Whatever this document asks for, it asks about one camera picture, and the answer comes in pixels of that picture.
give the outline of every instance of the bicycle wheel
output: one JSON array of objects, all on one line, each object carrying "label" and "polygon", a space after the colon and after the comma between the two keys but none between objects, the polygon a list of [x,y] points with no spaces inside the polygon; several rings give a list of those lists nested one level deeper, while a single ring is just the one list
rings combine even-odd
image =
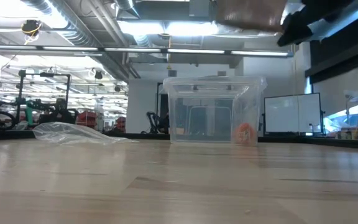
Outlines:
[{"label": "bicycle wheel", "polygon": [[8,118],[10,118],[11,122],[6,123],[5,121],[0,120],[0,131],[11,130],[12,128],[14,128],[16,126],[16,118],[13,115],[11,115],[10,113],[7,113],[7,112],[0,111],[0,117],[1,117],[1,115],[7,116]]}]

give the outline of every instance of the wooden tabletop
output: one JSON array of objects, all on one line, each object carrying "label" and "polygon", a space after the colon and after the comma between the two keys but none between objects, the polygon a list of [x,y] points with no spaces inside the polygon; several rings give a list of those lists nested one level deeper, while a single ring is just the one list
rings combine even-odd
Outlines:
[{"label": "wooden tabletop", "polygon": [[0,141],[0,223],[358,223],[358,149]]}]

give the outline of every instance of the whiteboard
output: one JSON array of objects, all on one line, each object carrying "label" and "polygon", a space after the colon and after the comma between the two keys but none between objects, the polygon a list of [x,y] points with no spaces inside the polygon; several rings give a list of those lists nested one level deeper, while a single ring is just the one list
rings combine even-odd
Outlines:
[{"label": "whiteboard", "polygon": [[298,132],[298,97],[265,98],[266,132]]},{"label": "whiteboard", "polygon": [[299,132],[321,132],[320,95],[309,94],[298,96]]},{"label": "whiteboard", "polygon": [[265,132],[320,133],[320,110],[318,93],[265,98]]}]

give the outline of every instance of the wooden table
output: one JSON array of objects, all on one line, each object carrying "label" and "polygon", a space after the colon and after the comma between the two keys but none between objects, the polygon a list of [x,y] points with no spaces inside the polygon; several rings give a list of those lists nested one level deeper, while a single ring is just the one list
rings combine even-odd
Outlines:
[{"label": "wooden table", "polygon": [[0,223],[358,224],[358,149],[0,141]]}]

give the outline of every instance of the clear plastic container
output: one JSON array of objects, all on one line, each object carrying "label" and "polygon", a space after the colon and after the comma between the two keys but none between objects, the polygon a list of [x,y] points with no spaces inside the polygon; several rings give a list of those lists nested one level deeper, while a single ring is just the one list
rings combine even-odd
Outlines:
[{"label": "clear plastic container", "polygon": [[256,145],[266,86],[263,77],[165,79],[171,142]]}]

